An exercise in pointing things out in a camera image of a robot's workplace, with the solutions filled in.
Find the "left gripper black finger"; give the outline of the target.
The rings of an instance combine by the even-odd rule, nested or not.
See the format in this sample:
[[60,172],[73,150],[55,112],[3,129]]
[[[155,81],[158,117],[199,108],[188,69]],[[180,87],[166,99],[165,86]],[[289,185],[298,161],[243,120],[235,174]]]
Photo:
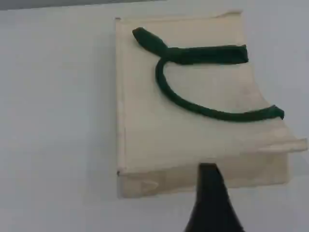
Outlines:
[[224,178],[214,163],[198,166],[196,201],[186,232],[242,232]]

